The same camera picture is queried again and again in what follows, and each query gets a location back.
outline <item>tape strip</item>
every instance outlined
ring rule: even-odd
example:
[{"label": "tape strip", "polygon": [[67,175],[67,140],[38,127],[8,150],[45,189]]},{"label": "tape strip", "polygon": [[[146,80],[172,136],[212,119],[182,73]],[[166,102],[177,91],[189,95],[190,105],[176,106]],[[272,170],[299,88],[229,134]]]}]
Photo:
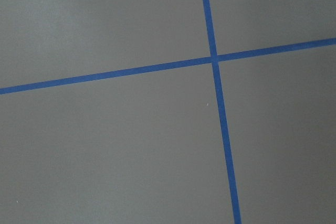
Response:
[{"label": "tape strip", "polygon": [[[309,48],[315,48],[315,47],[325,47],[325,46],[331,46],[331,45],[336,45],[336,38],[314,40],[314,41],[309,41],[309,42],[290,44],[290,45],[278,46],[278,47],[261,48],[261,49],[242,51],[242,52],[234,52],[231,54],[219,55],[218,61],[237,60],[237,59],[244,59],[244,58],[262,56],[262,55],[277,54],[280,52],[289,52],[289,51],[303,50],[303,49],[309,49]],[[55,86],[60,86],[60,85],[102,80],[102,79],[121,77],[121,76],[130,76],[133,74],[155,72],[155,71],[174,69],[174,68],[184,68],[184,67],[202,65],[202,64],[207,64],[207,63],[211,63],[211,57],[175,61],[175,62],[151,65],[151,66],[146,66],[146,67],[130,68],[130,69],[116,70],[116,71],[110,71],[110,72],[104,72],[104,73],[95,73],[95,74],[89,74],[86,76],[77,76],[77,77],[70,77],[70,78],[64,78],[64,79],[58,79],[58,80],[29,83],[29,84],[7,87],[7,88],[0,88],[0,94],[22,92],[22,91],[27,91],[27,90],[32,90],[32,89],[50,88],[50,87],[55,87]]]},{"label": "tape strip", "polygon": [[227,126],[226,113],[225,113],[224,96],[223,96],[223,91],[222,91],[222,81],[220,79],[221,73],[219,71],[219,65],[218,65],[216,40],[215,40],[215,33],[214,33],[209,0],[203,0],[203,8],[204,8],[204,14],[205,14],[206,29],[208,33],[208,41],[209,41],[209,48],[210,48],[210,54],[211,54],[211,64],[212,64],[212,70],[213,70],[213,75],[214,75],[219,121],[221,124],[220,128],[222,131],[222,140],[223,140],[224,153],[225,153],[227,176],[229,180],[233,216],[234,216],[235,224],[241,224],[242,221],[240,218],[236,178],[235,178],[235,171],[234,171],[234,166],[233,166],[229,132],[228,132],[228,126]]},{"label": "tape strip", "polygon": [[1,88],[0,94],[8,94],[8,93],[14,93],[14,92],[33,90],[33,89],[49,88],[49,87],[74,84],[74,83],[79,83],[79,82],[96,81],[96,80],[115,78],[115,77],[121,77],[121,76],[131,76],[133,74],[156,72],[156,71],[174,69],[174,68],[184,68],[184,67],[207,64],[210,62],[211,62],[210,57],[204,57],[204,58],[198,58],[198,59],[182,60],[182,61],[175,61],[175,62],[170,62],[170,63],[151,65],[151,66],[146,66],[146,67],[130,68],[130,69],[110,71],[110,72],[104,72],[104,73],[95,73],[95,74],[89,74],[86,76],[77,76],[77,77],[70,77],[70,78],[64,78],[64,79],[58,79],[58,80],[50,80],[50,81],[43,81],[43,82],[36,82],[36,83],[19,85],[19,86]]},{"label": "tape strip", "polygon": [[237,59],[244,59],[244,58],[250,58],[250,57],[255,57],[255,56],[278,54],[280,52],[290,52],[290,51],[303,50],[303,49],[309,49],[309,48],[315,48],[315,47],[325,47],[325,46],[331,46],[331,45],[336,45],[336,38],[314,40],[314,41],[308,41],[308,42],[303,42],[303,43],[261,48],[261,49],[256,49],[256,50],[243,51],[243,52],[234,52],[232,54],[219,55],[218,60],[219,61],[237,60]]}]

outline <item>gray floor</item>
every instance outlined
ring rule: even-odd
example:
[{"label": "gray floor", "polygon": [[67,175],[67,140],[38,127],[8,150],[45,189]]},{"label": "gray floor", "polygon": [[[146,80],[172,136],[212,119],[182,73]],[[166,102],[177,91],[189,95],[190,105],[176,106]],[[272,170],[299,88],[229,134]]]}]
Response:
[{"label": "gray floor", "polygon": [[[210,0],[218,54],[334,0]],[[202,0],[0,0],[0,88],[209,56]],[[220,62],[243,223],[334,223],[336,46]],[[0,223],[234,223],[210,64],[0,95]]]}]

